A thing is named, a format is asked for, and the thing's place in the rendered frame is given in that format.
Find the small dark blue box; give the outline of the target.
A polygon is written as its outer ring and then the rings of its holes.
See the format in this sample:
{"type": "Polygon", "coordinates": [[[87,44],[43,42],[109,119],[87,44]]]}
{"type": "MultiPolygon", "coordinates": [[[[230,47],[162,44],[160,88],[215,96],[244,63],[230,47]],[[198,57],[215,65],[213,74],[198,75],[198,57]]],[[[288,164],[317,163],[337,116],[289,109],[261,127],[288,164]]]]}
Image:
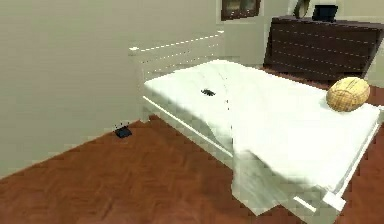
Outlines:
{"type": "Polygon", "coordinates": [[[128,129],[127,126],[116,129],[114,133],[119,138],[126,138],[132,134],[132,132],[128,129]]]}

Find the white bed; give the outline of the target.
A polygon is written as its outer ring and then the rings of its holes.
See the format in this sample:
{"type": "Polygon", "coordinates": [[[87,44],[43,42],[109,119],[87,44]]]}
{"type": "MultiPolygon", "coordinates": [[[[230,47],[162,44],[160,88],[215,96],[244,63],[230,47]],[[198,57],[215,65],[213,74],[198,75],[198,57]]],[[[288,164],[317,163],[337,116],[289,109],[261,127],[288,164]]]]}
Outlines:
{"type": "Polygon", "coordinates": [[[130,48],[142,117],[159,116],[230,167],[233,196],[254,214],[281,205],[306,224],[334,224],[384,106],[337,112],[327,91],[238,64],[223,42],[217,31],[130,48]]]}

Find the dark brown chest of drawers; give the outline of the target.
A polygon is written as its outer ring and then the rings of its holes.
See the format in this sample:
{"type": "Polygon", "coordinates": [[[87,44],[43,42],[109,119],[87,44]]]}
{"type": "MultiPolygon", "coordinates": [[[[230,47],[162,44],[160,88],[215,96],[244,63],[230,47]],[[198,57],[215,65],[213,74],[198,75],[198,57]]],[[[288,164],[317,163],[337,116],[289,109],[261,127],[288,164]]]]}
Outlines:
{"type": "Polygon", "coordinates": [[[384,24],[274,17],[264,66],[279,73],[332,83],[366,76],[382,40],[384,24]]]}

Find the olive round vase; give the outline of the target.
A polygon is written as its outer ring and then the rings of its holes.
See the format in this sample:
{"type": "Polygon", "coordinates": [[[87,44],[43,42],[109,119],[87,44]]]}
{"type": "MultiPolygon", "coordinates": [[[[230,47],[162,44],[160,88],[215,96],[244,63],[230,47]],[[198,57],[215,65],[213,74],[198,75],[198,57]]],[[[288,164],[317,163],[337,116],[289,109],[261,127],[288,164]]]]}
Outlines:
{"type": "Polygon", "coordinates": [[[293,10],[293,16],[297,19],[301,19],[306,16],[310,0],[297,0],[297,3],[293,10]]]}

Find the tan woven ball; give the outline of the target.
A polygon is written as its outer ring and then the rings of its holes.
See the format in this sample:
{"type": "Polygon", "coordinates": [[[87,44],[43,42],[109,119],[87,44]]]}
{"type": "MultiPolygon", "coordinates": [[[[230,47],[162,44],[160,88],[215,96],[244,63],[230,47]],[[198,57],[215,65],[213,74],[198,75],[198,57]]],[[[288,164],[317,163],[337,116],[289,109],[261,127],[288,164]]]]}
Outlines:
{"type": "Polygon", "coordinates": [[[327,105],[337,112],[351,112],[370,96],[370,86],[362,78],[346,77],[334,83],[326,93],[327,105]]]}

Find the black box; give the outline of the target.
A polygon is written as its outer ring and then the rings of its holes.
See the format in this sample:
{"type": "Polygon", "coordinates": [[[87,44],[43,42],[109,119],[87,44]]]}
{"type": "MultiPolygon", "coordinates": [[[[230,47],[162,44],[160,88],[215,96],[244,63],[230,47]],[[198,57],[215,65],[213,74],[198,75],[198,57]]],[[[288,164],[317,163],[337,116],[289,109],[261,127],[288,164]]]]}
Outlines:
{"type": "Polygon", "coordinates": [[[337,11],[337,5],[316,5],[312,19],[314,21],[334,22],[337,11]]]}

